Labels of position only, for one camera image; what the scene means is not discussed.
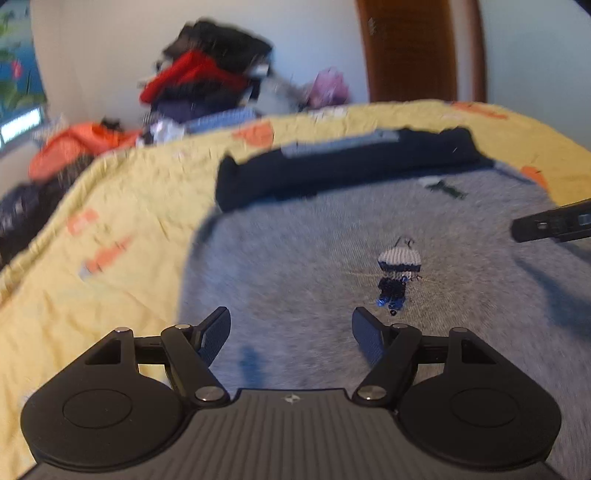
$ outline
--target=yellow bedspread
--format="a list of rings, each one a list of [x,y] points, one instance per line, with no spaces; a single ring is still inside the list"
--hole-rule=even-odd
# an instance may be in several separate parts
[[[116,326],[158,335],[175,322],[191,235],[214,205],[226,152],[245,161],[270,143],[461,125],[484,154],[528,166],[556,203],[591,197],[590,152],[535,120],[476,107],[426,100],[328,109],[264,119],[253,137],[221,130],[95,161],[0,275],[0,478],[33,464],[20,431],[28,395]]]

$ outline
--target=small logo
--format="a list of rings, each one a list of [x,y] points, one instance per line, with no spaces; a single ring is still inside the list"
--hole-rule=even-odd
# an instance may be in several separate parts
[[[283,397],[283,400],[285,400],[287,403],[293,405],[294,403],[298,403],[301,400],[301,398],[298,397],[294,393],[290,393],[289,395],[286,395],[285,397]]]

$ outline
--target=small figurine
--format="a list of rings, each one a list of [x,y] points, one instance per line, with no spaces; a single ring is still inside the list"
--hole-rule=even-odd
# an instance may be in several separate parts
[[[392,316],[404,306],[407,283],[420,278],[421,255],[413,249],[413,243],[411,238],[400,237],[393,248],[378,257],[378,265],[386,275],[378,283],[381,293],[376,305],[383,307],[387,304]]]

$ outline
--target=black robotic device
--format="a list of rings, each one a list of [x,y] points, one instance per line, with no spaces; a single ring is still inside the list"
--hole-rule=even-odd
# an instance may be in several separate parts
[[[518,243],[554,238],[570,242],[591,236],[591,199],[513,220],[511,236]]]
[[[42,479],[536,479],[558,405],[469,330],[424,336],[366,309],[353,335],[372,369],[343,389],[239,390],[209,370],[230,333],[220,307],[161,336],[108,334],[27,401],[22,432]],[[172,389],[141,375],[165,365]],[[413,385],[419,364],[443,373]]]

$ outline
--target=gray fabric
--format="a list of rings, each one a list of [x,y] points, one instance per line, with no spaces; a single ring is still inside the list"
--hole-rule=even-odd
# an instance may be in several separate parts
[[[363,147],[376,143],[397,142],[400,134],[396,130],[377,129],[367,135],[358,137],[339,138],[329,142],[321,143],[292,143],[281,147],[281,152],[287,158],[305,157],[321,153],[337,152],[347,148]]]
[[[444,176],[454,199],[417,179],[266,203],[212,217],[187,262],[180,322],[223,305],[232,333],[212,370],[238,387],[346,387],[367,374],[350,331],[364,306],[425,335],[466,326],[546,388],[563,426],[550,464],[591,476],[591,242],[517,244],[511,219],[552,207],[536,185],[496,170]],[[404,308],[378,308],[378,255],[415,240],[422,280]]]

